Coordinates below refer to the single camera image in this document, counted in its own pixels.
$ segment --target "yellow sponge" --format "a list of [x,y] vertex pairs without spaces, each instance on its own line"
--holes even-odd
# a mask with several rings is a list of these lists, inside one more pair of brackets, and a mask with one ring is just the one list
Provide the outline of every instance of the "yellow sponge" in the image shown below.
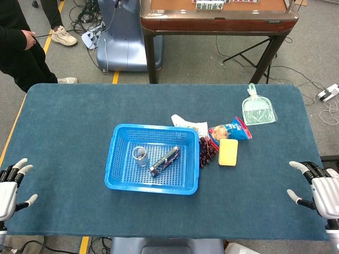
[[237,164],[238,140],[220,139],[219,144],[219,164],[235,166]]

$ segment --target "white robotic hand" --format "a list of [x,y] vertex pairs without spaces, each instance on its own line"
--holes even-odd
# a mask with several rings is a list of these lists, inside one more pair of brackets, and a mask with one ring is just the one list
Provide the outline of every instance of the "white robotic hand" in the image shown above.
[[327,219],[326,232],[335,253],[339,254],[339,174],[333,169],[321,169],[313,162],[290,161],[290,166],[301,171],[311,186],[313,201],[298,197],[291,189],[290,198],[299,205],[317,210]]
[[32,165],[24,166],[27,159],[20,160],[17,164],[0,171],[0,222],[8,221],[14,214],[23,208],[29,207],[37,199],[34,194],[27,201],[16,204],[17,190],[25,174],[33,168]]

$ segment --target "gray carpet floor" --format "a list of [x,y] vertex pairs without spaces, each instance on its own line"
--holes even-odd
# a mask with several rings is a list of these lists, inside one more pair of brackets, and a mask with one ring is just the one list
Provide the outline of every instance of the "gray carpet floor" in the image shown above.
[[[19,0],[23,13],[37,35],[47,34],[50,30],[47,18],[42,8],[35,9],[30,0]],[[61,12],[65,28],[71,29],[69,11],[75,6],[71,0],[65,0]],[[289,37],[292,43],[285,42],[274,59],[273,66],[287,66],[302,72],[309,79],[328,87],[339,83],[339,4],[321,0],[309,0],[308,6],[302,6],[300,19]],[[71,13],[76,17],[78,11]],[[58,77],[77,77],[81,83],[112,83],[113,73],[103,73],[91,62],[80,36],[71,32],[79,43],[74,47],[64,47],[51,42],[47,52],[47,64]],[[217,37],[218,47],[222,54],[233,55],[265,38],[262,37]],[[39,39],[43,46],[46,39]],[[258,47],[246,56],[258,61],[265,46]],[[235,61],[229,61],[224,66],[221,56],[216,48],[215,36],[166,36],[164,48],[164,63],[159,71],[160,83],[178,84],[245,84],[253,72],[252,67],[242,67]],[[237,58],[242,64],[247,63]],[[302,75],[295,71],[274,67],[271,70],[270,83],[293,83],[300,86],[307,82]],[[121,72],[119,84],[148,83],[145,72]],[[339,153],[339,125],[329,125],[319,118],[319,112],[326,109],[319,102],[314,101],[319,90],[312,84],[299,87],[301,92],[310,97],[304,97],[313,133],[321,155],[334,155]],[[24,93],[15,85],[13,79],[0,73],[0,151],[3,150],[13,122],[20,108]],[[329,122],[333,119],[325,112],[323,118]],[[77,251],[78,237],[46,237],[47,245],[68,251]],[[261,254],[281,253],[331,253],[328,242],[324,241],[258,241],[235,240]]]

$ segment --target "blue plastic basket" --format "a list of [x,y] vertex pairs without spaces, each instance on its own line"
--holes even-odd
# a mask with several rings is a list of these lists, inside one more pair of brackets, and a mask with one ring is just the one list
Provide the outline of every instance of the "blue plastic basket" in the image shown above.
[[[157,177],[148,171],[175,145],[180,156]],[[140,167],[132,157],[136,146],[146,149],[149,163]],[[191,195],[198,188],[199,137],[194,129],[119,124],[107,158],[105,184],[110,189]]]

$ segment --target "blue tablecloth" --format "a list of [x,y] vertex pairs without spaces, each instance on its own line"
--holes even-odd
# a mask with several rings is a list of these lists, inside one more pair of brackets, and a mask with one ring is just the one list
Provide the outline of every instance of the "blue tablecloth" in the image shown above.
[[18,201],[36,203],[6,224],[10,234],[119,237],[308,239],[326,238],[326,222],[287,195],[311,199],[309,185],[288,162],[319,154],[299,91],[258,85],[278,122],[249,126],[236,167],[218,160],[201,170],[191,196],[127,192],[104,184],[113,129],[119,123],[172,126],[171,115],[209,126],[242,116],[247,85],[33,86],[2,168],[27,157],[34,169]]

